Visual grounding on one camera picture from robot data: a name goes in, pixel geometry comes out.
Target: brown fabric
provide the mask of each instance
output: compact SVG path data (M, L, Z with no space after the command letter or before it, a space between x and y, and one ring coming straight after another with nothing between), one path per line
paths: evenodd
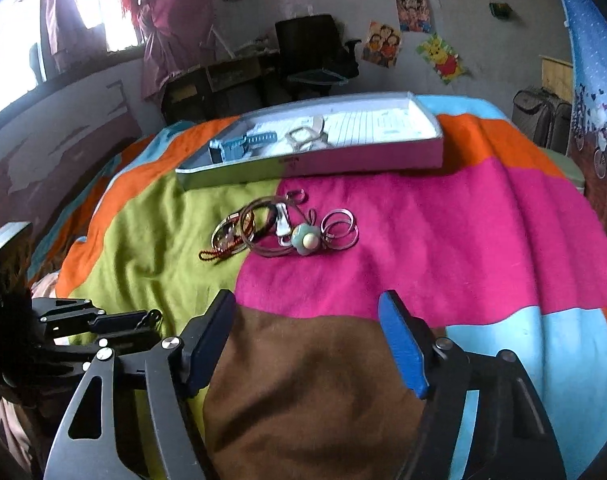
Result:
M423 402L379 324L239 311L203 409L222 480L394 478Z

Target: black chair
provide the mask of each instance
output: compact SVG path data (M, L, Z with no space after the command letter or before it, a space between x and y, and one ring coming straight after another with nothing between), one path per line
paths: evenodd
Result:
M361 40L341 43L330 14L305 16L274 24L280 50L282 86L293 100L304 89L325 97L336 84L359 75L355 46Z

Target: cartoon poster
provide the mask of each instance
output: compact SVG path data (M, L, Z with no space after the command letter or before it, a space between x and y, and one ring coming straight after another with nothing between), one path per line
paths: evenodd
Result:
M432 32L427 0L397 0L397 13L403 32Z
M428 40L419 44L417 52L432 65L444 84L449 84L450 81L466 73L466 69L459 61L459 54L438 34L433 34Z
M401 31L390 25L372 22L368 31L368 39L363 47L364 61L390 68L397 64L397 56L401 48Z

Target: light blue fabric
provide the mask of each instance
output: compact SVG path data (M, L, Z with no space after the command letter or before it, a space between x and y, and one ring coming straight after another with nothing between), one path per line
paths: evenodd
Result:
M59 236L59 232L68 221L70 216L77 210L77 208L87 199L88 195L92 191L94 185L97 181L105 175L110 175L114 173L114 170L121 164L121 153L115 155L96 176L91 180L91 182L84 188L84 190L77 196L75 199L70 202L61 214L57 218L57 221L54 223L52 228L48 231L48 233L42 238L42 240L37 245L34 253L32 254L32 261L30 263L30 267L27 269L27 278L28 280L32 280L36 273L39 271L41 266L43 265L50 248L55 242L57 236Z
M530 306L492 325L446 331L468 352L516 352L543 400L568 480L576 480L607 441L607 323L602 311L574 308L541 316L537 306ZM452 480L461 478L470 451L473 401L467 399Z
M480 119L508 118L493 104L483 99L450 95L417 95L417 100L434 115L476 115Z
M171 126L168 126L167 128L164 128L163 130L161 130L157 134L157 136L155 136L155 138L152 140L152 142L149 143L141 153L139 153L139 155L135 158L135 160L133 160L130 164L128 164L125 168L123 168L123 170L119 171L119 173L115 174L115 176L112 177L112 179L110 180L110 184L108 184L108 186L106 188L106 191L112 187L112 184L114 183L114 181L119 176L121 176L123 173L133 170L134 168L137 168L138 166L142 166L143 164L147 164L149 162L153 162L153 161L157 160L161 155L163 155L163 153L168 148L168 145L170 144L170 142L178 134L186 131L188 128L191 128L192 126L194 126L194 123L192 123L190 121L179 121L178 123L172 124ZM108 162L102 168L102 170L92 179L92 181L85 187L85 189L80 193L80 195L78 195L72 202L70 202L63 209L63 211L59 215L59 218L57 219L57 221L55 222L53 227L45 235L45 237L43 237L43 239L39 242L36 249L34 250L34 253L32 254L32 262L27 271L29 280L32 280L32 278L35 276L35 274L39 271L39 269L43 265L43 262L45 261L47 255L48 255L48 252L50 251L50 248L52 247L56 238L59 236L59 232L61 231L62 227L65 225L65 222L68 221L70 216L77 210L77 208L84 202L84 200L87 199L88 195L92 191L96 182L102 176L110 175L110 174L114 173L114 170L119 166L119 164L121 164L121 160L122 160L121 154L113 157L112 160L110 160L110 162ZM105 193L99 200L99 203L96 206L96 208L94 209L94 212L96 212L96 210L98 209L99 205L103 201L104 196L105 196ZM81 237L78 241L81 241L81 242L85 241L83 238L84 237Z
M106 193L108 189L112 187L114 181L117 180L117 178L119 178L123 173L127 173L128 171L131 171L134 168L138 168L139 166L143 166L144 164L158 160L158 158L163 155L163 153L168 149L170 142L172 142L178 134L185 132L188 128L192 128L192 126L194 126L194 123L192 121L181 120L178 123L174 123L171 126L163 128L154 137L152 142L149 143L141 153L139 153L135 160L133 160L130 164L128 164L125 168L123 168L123 170L121 170L112 178L110 184L108 184L106 188ZM103 202L103 196L101 197L101 200L94 209L95 213L99 209L101 202Z

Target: gray suitcase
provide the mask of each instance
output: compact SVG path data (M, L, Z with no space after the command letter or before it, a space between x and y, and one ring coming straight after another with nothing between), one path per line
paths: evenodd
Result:
M537 146L564 155L570 139L572 106L543 88L517 92L513 99L512 122Z

